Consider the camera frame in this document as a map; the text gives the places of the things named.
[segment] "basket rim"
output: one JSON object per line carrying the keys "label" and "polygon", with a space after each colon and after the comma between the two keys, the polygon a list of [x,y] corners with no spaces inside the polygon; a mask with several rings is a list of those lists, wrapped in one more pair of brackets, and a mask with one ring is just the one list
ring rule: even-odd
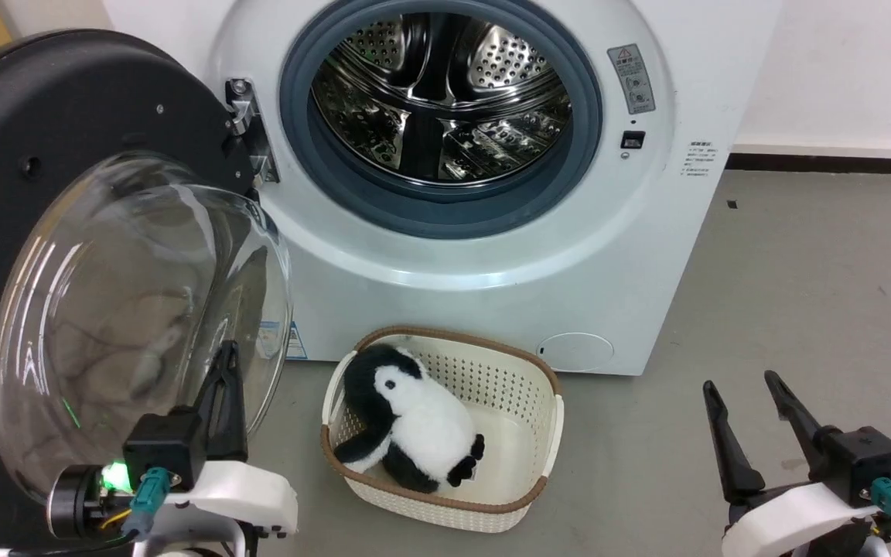
{"label": "basket rim", "polygon": [[[560,388],[558,377],[555,376],[555,372],[552,371],[551,367],[549,367],[540,357],[535,356],[530,352],[492,340],[476,337],[474,335],[428,329],[424,327],[385,327],[366,335],[355,347],[353,347],[353,351],[358,352],[361,349],[374,344],[374,342],[392,335],[412,335],[449,340],[473,346],[480,346],[481,348],[486,348],[488,350],[494,350],[510,356],[519,357],[519,359],[525,360],[530,364],[533,364],[535,367],[538,367],[538,369],[545,374],[545,377],[548,378],[548,383],[552,386],[552,394],[558,396],[558,398],[562,397],[562,388]],[[363,473],[351,471],[336,458],[336,454],[333,452],[332,442],[329,440],[329,426],[326,424],[322,425],[322,452],[325,454],[326,460],[329,461],[329,465],[347,480],[354,480],[354,482],[365,484],[365,486],[373,487],[376,490],[386,491],[386,493],[389,494],[395,494],[395,496],[410,498],[410,500],[420,501],[420,503],[434,504],[436,507],[455,508],[457,511],[483,512],[484,514],[509,514],[509,512],[519,511],[521,508],[534,503],[535,498],[538,498],[538,495],[541,494],[541,490],[545,488],[545,484],[548,482],[547,476],[541,476],[524,496],[515,501],[511,501],[510,503],[470,503],[470,501],[459,501],[455,500],[455,498],[435,496],[434,494],[422,494],[418,491],[406,490],[403,487],[395,486],[395,484],[381,482],[381,480],[372,478],[371,476],[365,476]]]}

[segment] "baseboard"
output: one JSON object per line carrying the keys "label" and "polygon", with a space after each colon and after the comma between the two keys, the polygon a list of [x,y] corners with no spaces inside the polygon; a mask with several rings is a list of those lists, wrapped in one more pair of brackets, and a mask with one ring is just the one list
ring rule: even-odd
{"label": "baseboard", "polygon": [[827,142],[765,142],[739,137],[731,152],[743,155],[844,156],[846,159],[891,159],[891,144],[828,145]]}
{"label": "baseboard", "polygon": [[727,169],[772,170],[781,173],[891,174],[891,159],[866,156],[764,155],[732,152]]}

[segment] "white plastic basket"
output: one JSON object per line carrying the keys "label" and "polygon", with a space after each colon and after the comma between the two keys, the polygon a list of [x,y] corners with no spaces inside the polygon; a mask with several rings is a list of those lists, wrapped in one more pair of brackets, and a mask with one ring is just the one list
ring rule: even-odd
{"label": "white plastic basket", "polygon": [[[377,342],[407,348],[466,403],[486,445],[472,480],[420,494],[398,486],[382,465],[356,473],[337,461],[333,447],[360,431],[344,402],[343,373],[358,351]],[[322,408],[322,451],[369,503],[433,525],[503,532],[524,517],[547,483],[562,437],[562,413],[558,379],[533,354],[459,333],[392,327],[361,340],[336,367]]]}

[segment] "white washing machine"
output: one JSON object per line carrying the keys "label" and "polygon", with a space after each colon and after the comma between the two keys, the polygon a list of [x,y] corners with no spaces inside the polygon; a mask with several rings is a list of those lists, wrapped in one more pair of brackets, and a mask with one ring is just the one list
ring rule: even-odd
{"label": "white washing machine", "polygon": [[105,2],[252,117],[261,203],[291,249],[288,357],[339,360],[411,324],[630,376],[780,4]]}

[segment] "black and white plush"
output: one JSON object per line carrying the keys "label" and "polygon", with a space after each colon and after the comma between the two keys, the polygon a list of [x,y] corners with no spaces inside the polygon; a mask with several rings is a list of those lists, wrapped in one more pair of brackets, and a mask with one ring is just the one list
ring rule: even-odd
{"label": "black and white plush", "polygon": [[466,406],[428,376],[406,349],[375,344],[361,350],[343,376],[346,405],[364,430],[336,447],[354,472],[383,462],[401,487],[430,494],[473,478],[483,435]]}

